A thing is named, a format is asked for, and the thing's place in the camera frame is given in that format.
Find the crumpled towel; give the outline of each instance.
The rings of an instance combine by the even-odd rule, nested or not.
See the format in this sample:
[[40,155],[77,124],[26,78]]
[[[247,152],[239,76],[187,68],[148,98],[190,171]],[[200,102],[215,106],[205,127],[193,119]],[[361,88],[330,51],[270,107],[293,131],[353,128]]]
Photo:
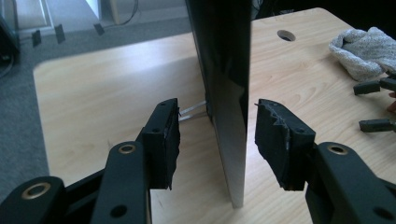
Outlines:
[[376,27],[368,32],[346,30],[329,44],[329,49],[355,80],[396,74],[396,41]]

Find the desk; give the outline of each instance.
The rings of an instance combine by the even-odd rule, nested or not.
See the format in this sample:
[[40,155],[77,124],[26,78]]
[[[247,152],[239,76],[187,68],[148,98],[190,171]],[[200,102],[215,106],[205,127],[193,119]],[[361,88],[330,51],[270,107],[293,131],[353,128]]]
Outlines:
[[[254,144],[259,98],[279,101],[317,132],[317,143],[354,148],[396,183],[395,133],[362,133],[360,119],[390,118],[385,91],[355,96],[355,84],[328,44],[349,28],[315,8],[252,23],[245,205],[232,209],[208,118],[180,124],[172,191],[152,190],[154,223],[309,223],[304,192],[279,188]],[[277,36],[292,32],[293,42]],[[109,148],[135,139],[155,105],[181,109],[204,99],[191,34],[40,64],[35,85],[52,175],[71,184],[104,167]]]

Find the wooden table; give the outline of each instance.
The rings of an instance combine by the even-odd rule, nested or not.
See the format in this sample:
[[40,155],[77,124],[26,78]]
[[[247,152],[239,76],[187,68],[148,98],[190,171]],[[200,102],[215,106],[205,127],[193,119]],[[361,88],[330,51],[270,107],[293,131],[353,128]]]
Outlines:
[[[317,143],[354,148],[396,183],[395,133],[362,133],[361,119],[396,119],[386,91],[355,96],[356,84],[328,44],[349,28],[315,8],[252,23],[245,205],[233,209],[207,117],[180,123],[172,191],[152,190],[154,223],[309,223],[304,192],[285,192],[254,144],[259,98],[285,105],[317,132]],[[277,36],[293,33],[295,41]],[[49,170],[66,185],[104,167],[111,146],[134,140],[157,103],[181,109],[204,99],[191,34],[40,64],[35,86]]]

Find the gray carpet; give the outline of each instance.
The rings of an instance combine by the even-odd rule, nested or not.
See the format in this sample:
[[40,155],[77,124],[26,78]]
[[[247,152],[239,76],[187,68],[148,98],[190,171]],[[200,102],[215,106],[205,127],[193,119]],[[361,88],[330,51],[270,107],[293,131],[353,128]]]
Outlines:
[[[0,202],[19,184],[49,174],[35,96],[36,65],[190,31],[189,19],[181,18],[108,28],[101,36],[93,29],[70,33],[62,44],[57,43],[55,35],[46,35],[35,48],[31,39],[22,40],[21,54],[12,70],[0,78]],[[0,72],[3,69],[5,65],[0,64]]]

